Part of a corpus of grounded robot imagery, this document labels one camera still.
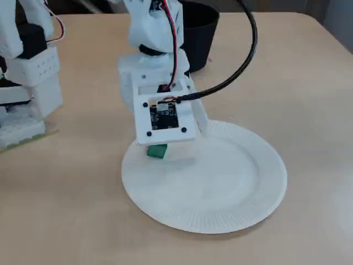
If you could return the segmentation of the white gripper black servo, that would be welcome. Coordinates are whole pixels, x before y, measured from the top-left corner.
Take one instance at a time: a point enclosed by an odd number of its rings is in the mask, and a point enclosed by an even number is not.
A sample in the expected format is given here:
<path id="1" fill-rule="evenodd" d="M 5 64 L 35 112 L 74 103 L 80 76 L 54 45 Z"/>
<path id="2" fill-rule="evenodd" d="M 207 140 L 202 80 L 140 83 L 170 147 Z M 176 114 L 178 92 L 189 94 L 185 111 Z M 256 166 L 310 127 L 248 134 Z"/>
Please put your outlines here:
<path id="1" fill-rule="evenodd" d="M 168 84 L 173 71 L 172 54 L 148 56 L 134 53 L 119 57 L 117 61 L 121 97 L 128 110 L 133 111 L 134 85 L 155 86 Z M 197 127 L 202 136 L 208 132 L 208 116 L 200 99 L 191 101 Z"/>

